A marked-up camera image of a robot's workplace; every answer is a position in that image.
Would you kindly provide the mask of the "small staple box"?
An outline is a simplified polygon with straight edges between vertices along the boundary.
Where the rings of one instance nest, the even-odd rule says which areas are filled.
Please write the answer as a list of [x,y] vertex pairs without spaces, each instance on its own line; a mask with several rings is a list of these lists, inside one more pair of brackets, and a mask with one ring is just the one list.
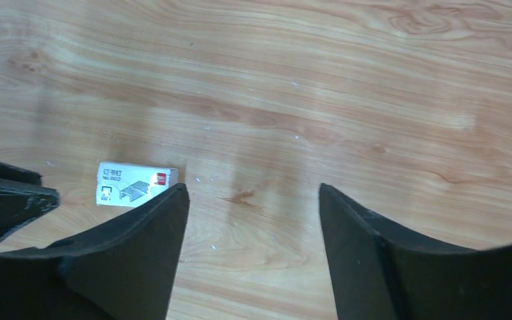
[[96,204],[136,208],[178,180],[177,168],[104,161],[97,170]]

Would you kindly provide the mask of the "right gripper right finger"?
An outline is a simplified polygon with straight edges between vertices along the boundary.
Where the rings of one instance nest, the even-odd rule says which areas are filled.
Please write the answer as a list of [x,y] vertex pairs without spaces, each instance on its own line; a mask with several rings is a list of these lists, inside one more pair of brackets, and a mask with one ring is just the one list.
[[339,319],[512,319],[512,244],[474,250],[319,188]]

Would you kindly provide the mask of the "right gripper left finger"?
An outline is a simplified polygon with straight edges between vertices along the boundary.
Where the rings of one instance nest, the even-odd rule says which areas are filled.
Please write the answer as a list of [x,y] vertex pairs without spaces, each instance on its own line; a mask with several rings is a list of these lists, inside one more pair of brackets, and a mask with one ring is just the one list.
[[189,215],[178,183],[39,249],[0,253],[0,319],[164,319]]

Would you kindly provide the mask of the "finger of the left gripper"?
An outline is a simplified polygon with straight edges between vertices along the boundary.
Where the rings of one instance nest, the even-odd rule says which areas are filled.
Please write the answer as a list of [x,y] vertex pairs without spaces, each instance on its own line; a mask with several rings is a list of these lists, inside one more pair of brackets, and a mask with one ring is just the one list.
[[59,204],[58,192],[39,182],[32,184],[0,178],[0,242]]
[[0,179],[42,185],[41,178],[42,176],[35,171],[0,162]]

